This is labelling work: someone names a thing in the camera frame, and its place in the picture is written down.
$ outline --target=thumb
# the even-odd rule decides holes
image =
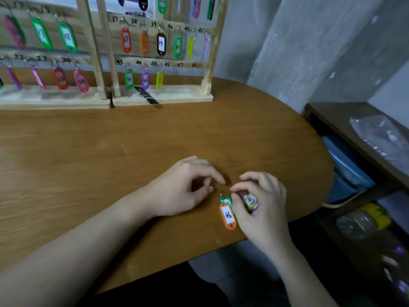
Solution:
[[[212,186],[202,186],[197,191],[194,191],[192,193],[192,196],[193,196],[193,199],[195,201],[195,205],[197,205],[199,202],[201,202],[203,199],[205,199],[206,196],[209,195],[212,191],[213,191]]]
[[[243,201],[241,201],[241,198],[236,193],[232,193],[232,203],[234,214],[236,215],[237,221],[240,224],[240,222],[248,218],[250,214],[247,212]]]

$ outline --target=yellow key tag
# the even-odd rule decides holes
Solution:
[[[162,69],[156,74],[156,89],[161,89],[163,86],[163,71]]]
[[[195,43],[195,38],[190,37],[187,44],[187,58],[192,59],[193,44]]]

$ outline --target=wooden frame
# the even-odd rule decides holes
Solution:
[[[112,96],[112,103],[115,106],[141,105],[149,104],[136,89],[127,90],[124,86],[120,86],[118,79],[117,65],[125,65],[131,63],[135,65],[149,64],[149,65],[166,65],[172,68],[197,68],[204,69],[205,75],[201,85],[164,85],[161,89],[156,89],[153,84],[147,89],[147,93],[156,100],[157,103],[176,103],[176,102],[197,102],[197,101],[212,101],[211,95],[212,76],[216,64],[218,48],[220,44],[221,34],[227,15],[229,0],[218,0],[217,7],[217,23],[215,28],[207,28],[201,26],[194,26],[182,22],[183,17],[175,15],[172,8],[177,8],[177,0],[168,0],[168,11],[162,15],[158,14],[157,5],[156,15],[160,19],[151,19],[140,16],[131,16],[128,14],[119,14],[107,12],[105,0],[96,0],[98,11],[90,11],[88,0],[76,0],[77,9],[52,5],[40,4],[38,1],[8,1],[8,5],[13,7],[13,15],[21,22],[21,26],[27,35],[27,44],[31,49],[18,50],[17,48],[3,48],[0,47],[0,57],[21,56],[20,59],[34,58],[40,62],[49,62],[50,60],[57,60],[64,62],[65,60],[78,61],[80,64],[92,66],[97,87],[91,87],[86,94],[74,92],[75,87],[70,90],[70,97],[67,98],[67,91],[56,90],[54,87],[49,87],[43,91],[39,86],[30,86],[28,89],[30,93],[25,93],[25,98],[19,100],[21,94],[15,87],[5,86],[2,92],[0,90],[0,109],[42,109],[42,108],[108,108],[110,107],[110,99]],[[28,19],[26,10],[35,10],[39,13],[39,17],[43,21],[46,29],[49,31],[50,38],[55,43],[56,49],[63,49],[63,51],[45,51],[42,45],[36,38],[35,31],[32,29],[31,21]],[[89,56],[80,54],[65,53],[62,47],[62,40],[59,38],[58,28],[56,28],[55,17],[56,13],[62,13],[63,20],[69,23],[78,38],[79,50],[88,52]],[[124,17],[129,21],[129,30],[132,35],[132,51],[129,55],[125,55],[119,46],[120,43],[120,24],[119,20]],[[139,51],[139,34],[141,25],[146,26],[149,34],[150,53],[149,58],[138,57],[141,56]],[[173,40],[176,30],[180,34],[194,31],[207,33],[211,36],[211,46],[206,61],[191,61],[174,58],[173,53],[168,53],[163,59],[156,53],[156,34],[157,27],[160,26],[161,32],[165,32],[168,51],[173,52]],[[7,38],[5,27],[0,22],[0,37],[5,39],[4,42],[11,43],[11,38]],[[101,53],[105,53],[109,71],[112,78],[112,86],[106,86],[103,75],[103,67],[101,62]],[[49,96],[59,94],[60,98],[67,99],[64,103],[59,101],[59,97]]]

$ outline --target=transparent plastic package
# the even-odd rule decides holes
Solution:
[[[409,175],[409,143],[386,115],[349,120],[358,136],[396,169]]]

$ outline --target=wooden post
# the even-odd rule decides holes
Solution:
[[[222,37],[223,27],[225,25],[226,15],[228,13],[229,0],[219,0],[217,7],[216,33],[212,36],[209,63],[202,80],[202,92],[210,94],[212,90],[212,77],[214,67],[216,66],[217,54],[219,52],[220,39]]]
[[[101,58],[99,56],[98,45],[96,43],[94,24],[92,23],[91,12],[89,11],[88,0],[76,0],[76,3],[78,17],[82,23],[84,34],[89,45],[89,52],[91,54],[92,65],[94,67],[98,93],[101,99],[107,99],[107,89],[104,82]]]
[[[106,14],[105,0],[96,0],[98,6],[99,20],[101,22],[102,33],[105,38],[106,47],[108,49],[106,56],[108,57],[109,69],[111,71],[112,83],[114,87],[114,95],[116,98],[121,96],[120,82],[118,80],[117,66],[115,63],[114,50],[112,48],[111,29],[109,27],[108,16]]]

